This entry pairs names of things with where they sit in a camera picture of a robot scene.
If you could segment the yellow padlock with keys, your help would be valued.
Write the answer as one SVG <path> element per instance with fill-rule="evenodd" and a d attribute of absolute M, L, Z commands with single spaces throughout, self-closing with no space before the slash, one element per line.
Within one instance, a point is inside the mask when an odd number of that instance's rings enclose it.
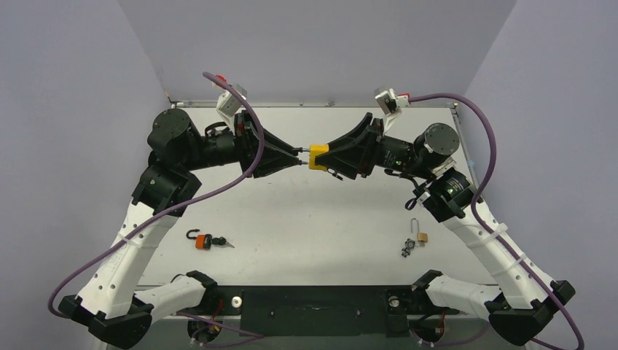
<path fill-rule="evenodd" d="M 309 147 L 298 147 L 297 152 L 306 153 L 308 155 L 307 161 L 302 161 L 301 164 L 306 165 L 310 170 L 323 171 L 328 173 L 334 178 L 342 181 L 343 177 L 339 175 L 335 170 L 328 168 L 327 166 L 320 164 L 319 158 L 325 155 L 329 151 L 328 144 L 311 144 Z"/>

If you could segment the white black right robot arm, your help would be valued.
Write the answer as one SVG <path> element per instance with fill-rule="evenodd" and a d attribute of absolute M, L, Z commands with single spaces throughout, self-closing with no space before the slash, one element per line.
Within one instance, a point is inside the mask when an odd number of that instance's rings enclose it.
<path fill-rule="evenodd" d="M 380 167 L 414 184 L 412 204 L 422 206 L 459 238 L 494 282 L 473 284 L 430 270 L 413 285 L 412 304 L 420 311 L 454 309 L 489 323 L 516 346 L 533 341 L 574 296 L 565 280 L 536 266 L 509 237 L 472 181 L 456 167 L 457 132 L 431 124 L 414 141 L 386 135 L 386 124 L 371 114 L 350 132 L 310 147 L 310 168 L 337 178 L 369 176 Z"/>

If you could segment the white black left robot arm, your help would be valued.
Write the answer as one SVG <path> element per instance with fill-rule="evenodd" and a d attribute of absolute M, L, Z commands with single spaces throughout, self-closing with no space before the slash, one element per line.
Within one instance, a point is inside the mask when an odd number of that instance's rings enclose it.
<path fill-rule="evenodd" d="M 134 347 L 156 321 L 177 311 L 194 308 L 207 314 L 216 307 L 216 282 L 199 271 L 137 290 L 160 242 L 200 188 L 195 172 L 237 163 L 259 178 L 300 164 L 299 148 L 258 131 L 246 111 L 235 114 L 231 125 L 218 122 L 201 133 L 184 110 L 168 109 L 154 119 L 147 142 L 152 150 L 148 166 L 133 191 L 112 252 L 91 280 L 58 306 L 98 340 L 120 349 Z"/>

